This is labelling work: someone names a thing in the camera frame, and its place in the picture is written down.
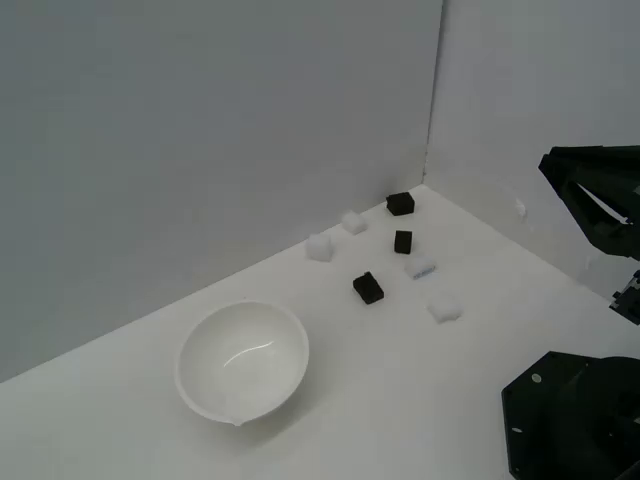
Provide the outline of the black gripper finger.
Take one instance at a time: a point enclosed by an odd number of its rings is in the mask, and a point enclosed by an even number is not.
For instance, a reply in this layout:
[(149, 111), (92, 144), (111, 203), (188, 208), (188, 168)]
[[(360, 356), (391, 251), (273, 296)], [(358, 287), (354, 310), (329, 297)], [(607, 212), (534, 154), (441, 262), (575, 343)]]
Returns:
[(556, 146), (539, 164), (539, 170), (556, 192), (579, 169), (638, 180), (639, 146)]
[(540, 165), (539, 169), (594, 247), (607, 255), (639, 259), (638, 226), (607, 213), (563, 167)]

